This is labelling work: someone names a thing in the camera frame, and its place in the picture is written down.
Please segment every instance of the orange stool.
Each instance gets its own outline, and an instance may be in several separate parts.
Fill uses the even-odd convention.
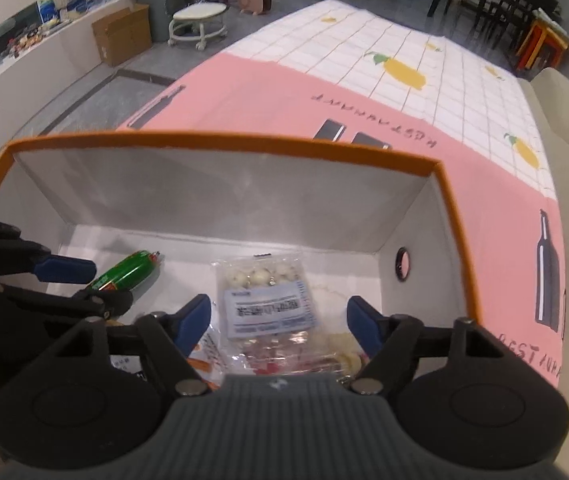
[[[562,56],[569,48],[569,39],[563,38],[548,23],[542,20],[534,20],[527,37],[520,45],[517,55],[520,56],[517,69],[530,69],[538,58],[543,45],[548,45],[554,51],[549,66],[556,68],[562,60]]]

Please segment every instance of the cardboard box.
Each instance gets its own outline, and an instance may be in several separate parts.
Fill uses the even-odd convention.
[[[92,24],[98,52],[109,66],[116,66],[151,47],[149,6],[135,4]]]

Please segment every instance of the white label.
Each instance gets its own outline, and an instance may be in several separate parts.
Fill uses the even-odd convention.
[[[228,336],[255,337],[298,332],[315,325],[305,282],[282,283],[224,292]]]

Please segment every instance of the white stool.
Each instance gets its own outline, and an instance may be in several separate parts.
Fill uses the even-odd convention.
[[[168,24],[168,44],[169,46],[175,45],[178,41],[198,41],[196,48],[204,50],[206,47],[206,40],[215,38],[216,36],[225,37],[227,35],[227,28],[224,26],[222,20],[223,14],[229,9],[225,4],[218,4],[216,2],[203,2],[201,4],[193,4],[184,9],[178,10],[173,15],[173,20]],[[215,32],[209,34],[204,33],[204,22],[208,22],[212,18],[220,17],[220,28]],[[187,25],[199,25],[200,36],[177,36],[175,31],[178,28],[186,27]]]

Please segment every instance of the lemon print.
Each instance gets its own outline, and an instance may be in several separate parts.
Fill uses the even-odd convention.
[[[509,139],[511,142],[511,147],[515,148],[518,154],[523,158],[523,160],[529,164],[532,168],[537,170],[540,167],[540,163],[538,162],[538,157],[535,156],[533,150],[527,146],[521,139],[518,139],[516,136],[511,134],[505,134],[505,138]]]
[[[405,65],[402,61],[385,56],[385,54],[378,54],[377,52],[367,52],[365,56],[369,56],[369,54],[373,55],[374,63],[384,63],[383,67],[385,67],[385,72],[397,81],[411,86],[416,90],[421,90],[426,84],[427,78],[418,72],[418,70]]]
[[[501,76],[498,72],[496,72],[496,69],[494,67],[492,67],[491,65],[485,65],[485,69],[487,70],[487,72],[489,72],[496,79],[500,79],[501,81],[505,80],[505,78],[503,78],[503,76]]]

